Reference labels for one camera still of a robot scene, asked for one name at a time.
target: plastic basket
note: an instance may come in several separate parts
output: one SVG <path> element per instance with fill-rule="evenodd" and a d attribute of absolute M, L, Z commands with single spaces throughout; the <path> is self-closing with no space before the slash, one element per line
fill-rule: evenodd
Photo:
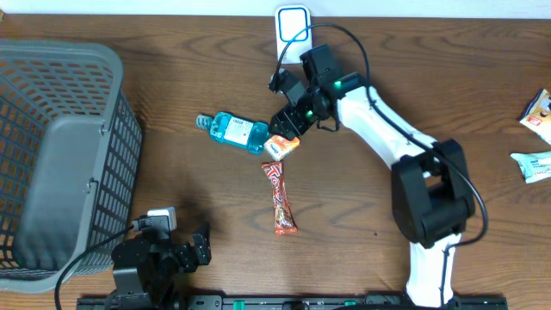
<path fill-rule="evenodd" d="M 142 132 L 105 46 L 0 40 L 0 289 L 39 293 L 127 224 Z M 69 275 L 110 267 L 90 253 Z"/>

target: white background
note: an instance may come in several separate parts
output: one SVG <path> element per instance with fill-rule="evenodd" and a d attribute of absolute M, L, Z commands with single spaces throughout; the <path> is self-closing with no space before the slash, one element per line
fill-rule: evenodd
<path fill-rule="evenodd" d="M 286 4 L 312 16 L 551 19 L 551 0 L 0 0 L 6 13 L 272 16 Z"/>

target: blue bottle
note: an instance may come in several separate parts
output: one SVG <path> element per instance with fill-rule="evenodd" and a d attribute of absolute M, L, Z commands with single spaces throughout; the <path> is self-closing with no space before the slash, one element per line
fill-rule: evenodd
<path fill-rule="evenodd" d="M 262 153 L 269 136 L 267 124 L 246 121 L 226 112 L 219 112 L 214 118 L 199 115 L 195 125 L 208 130 L 210 138 L 216 142 L 238 146 L 256 155 Z"/>

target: wooden table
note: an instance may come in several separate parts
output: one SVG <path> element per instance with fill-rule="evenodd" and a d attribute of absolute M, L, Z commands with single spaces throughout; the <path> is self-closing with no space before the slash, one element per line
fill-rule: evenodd
<path fill-rule="evenodd" d="M 548 307 L 550 181 L 525 184 L 509 154 L 551 150 L 517 123 L 530 98 L 551 87 L 551 23 L 314 21 L 356 34 L 385 101 L 414 127 L 463 146 L 491 221 L 481 243 L 457 252 L 453 288 L 503 294 L 511 309 Z M 132 216 L 175 206 L 180 239 L 212 223 L 212 263 L 180 284 L 228 295 L 404 288 L 409 245 L 391 214 L 390 173 L 356 134 L 312 129 L 285 159 L 300 233 L 276 237 L 271 187 L 260 168 L 268 155 L 214 143 L 194 126 L 199 113 L 221 110 L 269 121 L 286 103 L 266 89 L 276 66 L 273 18 L 7 15 L 0 36 L 98 42 L 121 56 L 124 91 L 145 123 Z M 346 71 L 363 72 L 356 45 L 338 31 L 316 29 L 314 43 L 330 43 Z M 464 239 L 479 229 L 477 214 Z M 78 297 L 114 287 L 110 272 L 72 278 L 61 290 L 63 305 L 74 308 Z M 0 305 L 53 308 L 53 293 L 0 293 Z"/>

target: bottle label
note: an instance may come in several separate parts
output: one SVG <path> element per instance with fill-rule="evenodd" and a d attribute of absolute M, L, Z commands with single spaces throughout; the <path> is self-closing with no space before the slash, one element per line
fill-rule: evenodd
<path fill-rule="evenodd" d="M 224 139 L 239 143 L 240 145 L 247 145 L 249 135 L 251 134 L 252 123 L 250 121 L 240 120 L 237 117 L 232 117 L 226 128 Z"/>

